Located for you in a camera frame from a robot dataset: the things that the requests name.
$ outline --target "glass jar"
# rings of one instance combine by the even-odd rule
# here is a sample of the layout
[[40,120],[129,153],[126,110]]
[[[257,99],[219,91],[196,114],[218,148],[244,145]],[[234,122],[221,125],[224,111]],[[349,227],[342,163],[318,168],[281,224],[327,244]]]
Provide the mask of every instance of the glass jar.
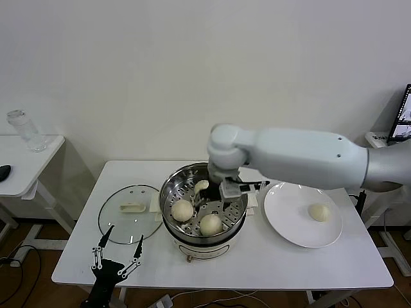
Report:
[[34,126],[33,121],[23,110],[13,110],[7,113],[7,122],[11,124],[30,151],[41,152],[46,149],[46,141]]

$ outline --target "monitor screen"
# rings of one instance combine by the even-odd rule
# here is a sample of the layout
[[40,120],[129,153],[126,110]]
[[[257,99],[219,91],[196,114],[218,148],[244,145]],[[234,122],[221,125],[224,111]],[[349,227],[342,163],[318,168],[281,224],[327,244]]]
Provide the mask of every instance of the monitor screen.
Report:
[[411,85],[407,85],[388,141],[401,142],[411,138]]

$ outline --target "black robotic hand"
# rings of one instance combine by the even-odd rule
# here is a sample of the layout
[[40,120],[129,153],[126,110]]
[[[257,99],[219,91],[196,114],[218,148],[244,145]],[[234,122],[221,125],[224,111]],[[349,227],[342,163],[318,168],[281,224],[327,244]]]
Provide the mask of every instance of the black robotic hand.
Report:
[[96,281],[91,289],[88,299],[82,302],[80,308],[108,307],[116,284],[126,280],[129,274],[141,265],[137,260],[143,252],[143,235],[137,245],[133,261],[126,268],[122,263],[103,259],[103,248],[107,244],[113,228],[114,226],[111,226],[109,231],[107,231],[101,238],[98,247],[92,249],[94,254],[94,265],[91,266],[91,271],[94,273],[94,276],[96,276]]

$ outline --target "white plate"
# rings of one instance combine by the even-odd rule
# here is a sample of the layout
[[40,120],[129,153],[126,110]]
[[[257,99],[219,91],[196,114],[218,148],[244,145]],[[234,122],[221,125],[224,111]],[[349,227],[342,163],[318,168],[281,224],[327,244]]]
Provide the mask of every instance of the white plate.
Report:
[[[331,212],[320,222],[308,213],[313,203],[325,203]],[[264,201],[269,223],[288,241],[307,248],[333,244],[341,235],[342,218],[334,201],[323,191],[311,187],[280,183],[271,188]]]

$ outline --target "white wall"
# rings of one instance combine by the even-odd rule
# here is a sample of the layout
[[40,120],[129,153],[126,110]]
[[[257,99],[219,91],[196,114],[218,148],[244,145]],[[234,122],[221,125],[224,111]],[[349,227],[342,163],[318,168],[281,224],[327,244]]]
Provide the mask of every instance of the white wall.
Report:
[[[26,109],[94,176],[114,158],[206,158],[217,122],[355,140],[391,100],[378,121],[390,126],[411,81],[410,11],[408,0],[1,1],[0,115]],[[0,133],[13,133],[6,121]]]

